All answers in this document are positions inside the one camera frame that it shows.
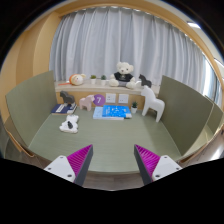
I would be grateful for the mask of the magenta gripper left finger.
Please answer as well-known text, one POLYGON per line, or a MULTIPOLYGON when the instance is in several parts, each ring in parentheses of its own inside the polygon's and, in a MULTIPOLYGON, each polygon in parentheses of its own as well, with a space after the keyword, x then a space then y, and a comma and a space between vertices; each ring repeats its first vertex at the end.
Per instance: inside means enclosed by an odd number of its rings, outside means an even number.
POLYGON ((93 145, 88 145, 69 156, 60 155, 44 168, 56 176, 82 186, 93 156, 93 145))

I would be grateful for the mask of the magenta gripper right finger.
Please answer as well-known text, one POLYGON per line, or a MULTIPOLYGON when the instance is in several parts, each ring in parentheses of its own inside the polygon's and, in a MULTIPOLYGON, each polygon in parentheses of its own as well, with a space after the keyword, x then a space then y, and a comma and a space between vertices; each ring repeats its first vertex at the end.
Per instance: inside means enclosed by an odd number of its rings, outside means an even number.
POLYGON ((168 155, 158 156, 137 144, 134 145, 134 156, 145 185, 181 170, 168 155))

